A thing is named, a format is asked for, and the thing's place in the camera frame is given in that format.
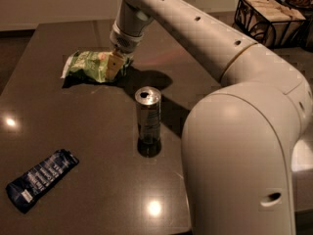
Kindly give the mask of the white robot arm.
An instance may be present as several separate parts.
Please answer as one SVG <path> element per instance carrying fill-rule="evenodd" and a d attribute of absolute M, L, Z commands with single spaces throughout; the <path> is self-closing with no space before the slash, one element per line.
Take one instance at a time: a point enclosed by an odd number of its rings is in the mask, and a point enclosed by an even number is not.
<path fill-rule="evenodd" d="M 291 153 L 311 88 L 264 45 L 183 0 L 122 0 L 111 42 L 130 54 L 157 21 L 220 83 L 190 111 L 182 167 L 194 235 L 296 235 Z"/>

